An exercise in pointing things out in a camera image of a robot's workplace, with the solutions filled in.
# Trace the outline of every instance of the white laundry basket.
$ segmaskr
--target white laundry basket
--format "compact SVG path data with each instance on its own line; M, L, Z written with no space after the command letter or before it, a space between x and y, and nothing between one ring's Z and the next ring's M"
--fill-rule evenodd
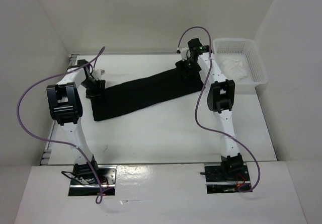
M268 82L263 61L254 40L237 38L215 39L213 47L215 60L219 67L221 67L221 63L227 57L242 61L248 77L235 82L236 85L255 87Z

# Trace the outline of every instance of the white wall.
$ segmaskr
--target white wall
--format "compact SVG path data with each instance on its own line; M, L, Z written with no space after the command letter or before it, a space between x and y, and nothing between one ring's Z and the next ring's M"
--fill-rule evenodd
M69 53L102 45L106 52L129 53L175 52L183 31L195 25L213 37L254 38L272 0L39 1Z
M289 161L308 223L322 217L321 5L274 0L256 35L270 78L257 89L260 103L277 156Z
M40 163L44 148L18 125L18 98L33 82L63 72L68 56L38 0L0 0L0 12L0 223L12 223L30 168ZM27 96L22 118L30 130L47 137L51 120L45 89L42 84Z

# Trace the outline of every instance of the folded black fabric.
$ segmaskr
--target folded black fabric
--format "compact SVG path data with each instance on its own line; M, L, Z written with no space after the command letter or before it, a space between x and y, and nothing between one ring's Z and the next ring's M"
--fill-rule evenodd
M95 121L122 116L157 103L201 91L197 73L183 81L177 68L105 89L105 101L92 101Z

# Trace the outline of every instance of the white table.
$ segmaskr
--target white table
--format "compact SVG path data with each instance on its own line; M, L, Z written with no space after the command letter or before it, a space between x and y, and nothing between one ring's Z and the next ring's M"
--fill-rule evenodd
M78 56L91 60L93 56ZM96 68L106 74L106 87L151 76L172 69L180 60L168 55L103 55ZM84 134L99 164L202 163L220 162L220 134L199 128L194 110L199 93L163 102L121 117L95 122L91 103L85 89L78 89L83 104ZM199 119L208 127L218 128L204 94ZM236 93L233 107L236 137L250 148L259 161L275 161L276 156L265 124L255 89ZM59 125L55 125L52 139L67 140ZM68 146L50 144L50 165L73 164ZM252 157L240 148L244 161Z
M252 183L256 165L249 163ZM207 194L203 164L118 166L115 196L68 197L72 166L33 167L16 224L306 223L285 162L260 162L253 193Z

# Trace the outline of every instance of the white cloth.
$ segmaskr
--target white cloth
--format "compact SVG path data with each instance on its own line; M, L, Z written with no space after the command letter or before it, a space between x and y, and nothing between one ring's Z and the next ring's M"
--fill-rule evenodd
M243 62L239 59L233 59L230 56L221 63L220 68L228 79L232 79L236 82L248 76Z

